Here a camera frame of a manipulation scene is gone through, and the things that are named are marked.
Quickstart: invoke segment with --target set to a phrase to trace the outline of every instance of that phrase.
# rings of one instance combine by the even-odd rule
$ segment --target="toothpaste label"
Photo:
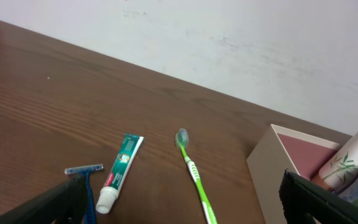
[[[126,134],[124,136],[124,141],[121,144],[121,149],[117,155],[117,159],[111,168],[111,172],[106,183],[104,183],[105,187],[114,187],[119,190],[119,187],[122,185],[125,172],[129,169],[129,162],[131,161],[132,156],[135,156],[134,151],[138,140],[139,137],[135,135]]]

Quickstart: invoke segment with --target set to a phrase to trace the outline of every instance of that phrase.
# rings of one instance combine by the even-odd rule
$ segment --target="green toothbrush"
[[[185,162],[187,164],[187,168],[189,169],[191,177],[193,178],[194,183],[196,184],[198,194],[200,195],[201,204],[203,205],[204,215],[207,223],[218,224],[218,222],[216,221],[214,211],[212,210],[212,206],[209,203],[208,197],[205,194],[196,164],[186,154],[186,147],[189,145],[189,136],[187,135],[186,129],[183,128],[179,129],[179,131],[175,135],[175,143],[177,145],[177,148],[181,150],[181,153],[183,154],[183,158],[185,159]]]

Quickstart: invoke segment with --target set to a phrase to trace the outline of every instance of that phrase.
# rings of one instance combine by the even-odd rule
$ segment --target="toothpaste cap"
[[[98,203],[96,204],[96,211],[102,214],[107,214],[116,199],[118,198],[118,191],[113,187],[103,187],[100,191]]]

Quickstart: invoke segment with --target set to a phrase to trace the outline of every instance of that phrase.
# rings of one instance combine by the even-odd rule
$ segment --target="table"
[[[349,136],[0,22],[0,215],[103,163],[95,200],[124,133],[145,137],[121,194],[99,223],[205,223],[174,144],[190,135],[218,222],[264,223],[246,158],[270,123],[344,143]]]

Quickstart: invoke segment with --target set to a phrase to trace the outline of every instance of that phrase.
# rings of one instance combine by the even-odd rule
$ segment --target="open box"
[[[272,124],[247,159],[267,224],[287,223],[278,195],[285,169],[311,179],[341,145]]]

